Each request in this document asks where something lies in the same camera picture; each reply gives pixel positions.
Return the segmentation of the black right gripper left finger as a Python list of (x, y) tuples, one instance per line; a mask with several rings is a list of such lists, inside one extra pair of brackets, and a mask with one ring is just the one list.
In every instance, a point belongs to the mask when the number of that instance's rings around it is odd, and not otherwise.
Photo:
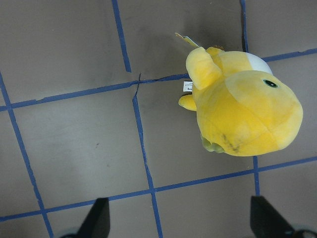
[(98, 198), (77, 232), (78, 238), (107, 238), (110, 232), (109, 199)]

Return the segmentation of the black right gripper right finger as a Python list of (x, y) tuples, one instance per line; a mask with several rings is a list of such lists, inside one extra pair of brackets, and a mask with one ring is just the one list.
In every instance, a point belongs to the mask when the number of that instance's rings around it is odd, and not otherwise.
[(251, 197), (250, 227), (256, 238), (291, 238), (294, 228), (263, 197)]

